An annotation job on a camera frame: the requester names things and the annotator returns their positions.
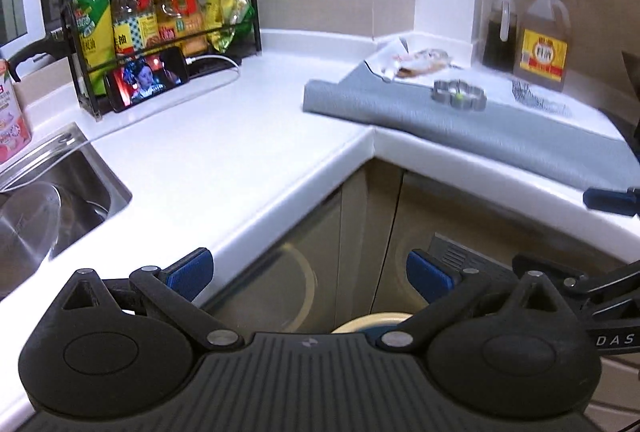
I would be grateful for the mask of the white trash bin blue liner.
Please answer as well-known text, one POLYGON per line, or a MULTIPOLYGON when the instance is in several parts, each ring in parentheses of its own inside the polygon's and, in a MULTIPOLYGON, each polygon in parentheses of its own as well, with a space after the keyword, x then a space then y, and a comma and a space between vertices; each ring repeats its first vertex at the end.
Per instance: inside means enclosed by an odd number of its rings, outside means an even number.
POLYGON ((411 314, 402 312, 372 313, 338 326, 333 330, 333 334, 352 334, 353 332, 373 332, 375 334, 382 329, 393 328, 410 317, 411 314))

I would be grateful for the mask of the silver cabinet vent grille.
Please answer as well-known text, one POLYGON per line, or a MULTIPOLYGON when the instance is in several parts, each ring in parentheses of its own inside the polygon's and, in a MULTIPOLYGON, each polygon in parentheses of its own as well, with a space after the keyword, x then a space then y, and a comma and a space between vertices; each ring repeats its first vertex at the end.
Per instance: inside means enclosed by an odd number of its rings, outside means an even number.
POLYGON ((511 270, 509 263, 503 263, 491 257, 484 256, 480 252, 458 244, 440 234, 433 235, 427 252, 436 259, 458 270, 465 269, 465 267, 476 267, 479 270, 501 267, 505 270, 511 270))

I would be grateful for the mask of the right beige cabinet door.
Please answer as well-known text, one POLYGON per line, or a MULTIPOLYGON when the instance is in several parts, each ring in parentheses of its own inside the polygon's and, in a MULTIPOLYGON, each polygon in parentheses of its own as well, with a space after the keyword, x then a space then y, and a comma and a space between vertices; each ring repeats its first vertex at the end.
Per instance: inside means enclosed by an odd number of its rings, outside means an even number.
POLYGON ((476 253, 507 267, 519 253, 562 263, 590 276, 624 264, 553 227, 407 172, 373 298, 374 313, 414 313, 425 307, 426 301, 408 281, 407 257, 413 249, 427 251, 440 243, 454 243, 454 255, 460 259, 476 253))

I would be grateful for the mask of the beige cabinet door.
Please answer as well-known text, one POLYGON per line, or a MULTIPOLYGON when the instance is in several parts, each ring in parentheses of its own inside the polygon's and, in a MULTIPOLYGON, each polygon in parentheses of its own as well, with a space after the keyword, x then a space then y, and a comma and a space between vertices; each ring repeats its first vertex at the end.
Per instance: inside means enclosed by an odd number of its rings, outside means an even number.
POLYGON ((476 253, 507 267, 519 253, 562 263, 590 276, 624 264, 553 227, 407 172, 373 298, 374 313, 414 313, 425 307, 426 301, 408 281, 407 257, 413 249, 427 251, 440 243, 454 243, 454 255, 460 259, 476 253))
POLYGON ((218 291, 205 311, 245 338, 255 331, 333 330, 360 262, 367 197, 360 169, 218 291))

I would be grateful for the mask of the white mat with line pattern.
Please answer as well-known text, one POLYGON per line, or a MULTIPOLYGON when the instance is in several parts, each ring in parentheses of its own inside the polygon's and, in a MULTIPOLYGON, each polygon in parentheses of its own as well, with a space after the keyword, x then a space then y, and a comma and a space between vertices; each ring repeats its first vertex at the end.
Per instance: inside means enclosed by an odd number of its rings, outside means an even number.
POLYGON ((584 191, 639 184, 639 160, 613 122, 595 108, 522 79, 454 62, 436 73, 395 77, 396 39, 337 82, 311 80, 307 113, 409 133, 584 191), (432 99, 436 80, 463 80, 485 91, 484 111, 459 111, 432 99))

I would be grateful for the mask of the left beige cabinet door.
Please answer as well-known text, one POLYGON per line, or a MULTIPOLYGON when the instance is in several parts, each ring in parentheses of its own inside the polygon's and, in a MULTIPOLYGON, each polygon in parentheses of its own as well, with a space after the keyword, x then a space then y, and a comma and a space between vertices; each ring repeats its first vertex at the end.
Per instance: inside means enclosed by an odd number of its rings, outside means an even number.
POLYGON ((360 169, 218 291, 205 311, 245 338, 255 331, 333 330, 360 262, 367 197, 360 169))

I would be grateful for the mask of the stainless steel sink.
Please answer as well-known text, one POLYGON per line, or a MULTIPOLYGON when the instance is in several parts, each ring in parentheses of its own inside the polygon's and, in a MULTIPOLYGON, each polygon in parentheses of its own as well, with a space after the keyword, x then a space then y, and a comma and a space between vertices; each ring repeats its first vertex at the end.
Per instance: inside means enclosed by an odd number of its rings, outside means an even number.
POLYGON ((49 135, 1 172, 1 296, 131 198, 77 125, 49 135))

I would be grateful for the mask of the metal flower cookie cutter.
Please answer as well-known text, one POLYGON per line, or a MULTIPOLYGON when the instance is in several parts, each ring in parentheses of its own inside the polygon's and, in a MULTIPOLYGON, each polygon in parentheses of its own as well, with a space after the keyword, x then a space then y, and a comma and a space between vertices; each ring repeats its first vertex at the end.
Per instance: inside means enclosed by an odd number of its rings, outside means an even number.
POLYGON ((436 80, 432 99, 459 111, 484 111, 487 104, 485 91, 463 80, 436 80))

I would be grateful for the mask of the cooking wine jug yellow label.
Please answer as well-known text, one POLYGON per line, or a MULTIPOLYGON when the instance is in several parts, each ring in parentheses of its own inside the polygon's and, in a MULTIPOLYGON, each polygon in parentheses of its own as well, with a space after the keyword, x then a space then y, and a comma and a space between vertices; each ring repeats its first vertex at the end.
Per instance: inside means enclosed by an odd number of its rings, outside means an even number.
POLYGON ((564 2, 534 0, 521 20, 513 74, 531 84, 562 91, 570 38, 570 12, 564 2))

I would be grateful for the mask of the black smartphone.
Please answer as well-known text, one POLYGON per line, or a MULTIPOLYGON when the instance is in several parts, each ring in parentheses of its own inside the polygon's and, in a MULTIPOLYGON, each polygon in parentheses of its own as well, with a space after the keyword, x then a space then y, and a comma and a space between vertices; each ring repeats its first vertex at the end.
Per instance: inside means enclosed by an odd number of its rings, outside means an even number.
POLYGON ((104 77, 105 91, 116 113, 182 86, 188 80, 186 59, 175 47, 129 59, 104 77))

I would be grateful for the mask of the dark soy sauce dispenser bottle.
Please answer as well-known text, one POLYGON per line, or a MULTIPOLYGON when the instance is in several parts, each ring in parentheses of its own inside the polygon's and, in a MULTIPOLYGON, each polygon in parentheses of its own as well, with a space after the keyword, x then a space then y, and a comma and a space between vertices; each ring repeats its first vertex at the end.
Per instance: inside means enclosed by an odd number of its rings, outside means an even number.
POLYGON ((499 72, 511 73, 516 39, 518 15, 514 0, 495 0, 487 23, 483 64, 499 72))

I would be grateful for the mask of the pink white carton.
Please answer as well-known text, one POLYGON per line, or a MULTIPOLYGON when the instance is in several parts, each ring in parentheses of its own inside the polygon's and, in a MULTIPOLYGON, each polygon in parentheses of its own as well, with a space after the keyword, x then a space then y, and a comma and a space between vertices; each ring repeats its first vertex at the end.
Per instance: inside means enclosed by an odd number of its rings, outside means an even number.
POLYGON ((0 66, 0 163, 5 163, 29 145, 32 135, 18 104, 5 58, 1 58, 0 66))

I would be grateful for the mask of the clear bottle red cap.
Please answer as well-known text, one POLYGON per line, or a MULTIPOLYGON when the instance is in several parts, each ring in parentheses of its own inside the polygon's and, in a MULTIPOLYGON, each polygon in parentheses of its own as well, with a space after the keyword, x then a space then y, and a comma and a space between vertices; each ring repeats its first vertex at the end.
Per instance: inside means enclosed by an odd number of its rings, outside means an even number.
POLYGON ((115 53, 119 58, 160 42, 152 0, 112 0, 111 8, 115 53))

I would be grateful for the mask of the yellow green snack bag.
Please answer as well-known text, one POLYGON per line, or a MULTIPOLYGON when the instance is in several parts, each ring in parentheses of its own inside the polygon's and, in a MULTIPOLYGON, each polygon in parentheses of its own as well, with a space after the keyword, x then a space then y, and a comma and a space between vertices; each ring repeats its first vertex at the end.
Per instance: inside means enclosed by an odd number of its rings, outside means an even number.
POLYGON ((206 0, 204 25, 209 43, 217 52, 226 53, 233 41, 250 33, 254 16, 250 0, 206 0))

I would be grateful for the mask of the green yellow-cap bottle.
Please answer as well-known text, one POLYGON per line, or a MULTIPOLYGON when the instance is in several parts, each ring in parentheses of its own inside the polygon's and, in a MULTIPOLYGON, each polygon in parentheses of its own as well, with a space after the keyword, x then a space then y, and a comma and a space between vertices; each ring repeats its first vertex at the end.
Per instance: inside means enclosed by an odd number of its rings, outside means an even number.
POLYGON ((91 88, 96 96, 105 96, 104 76, 113 68, 115 47, 111 0, 73 0, 73 14, 82 56, 89 68, 91 88))

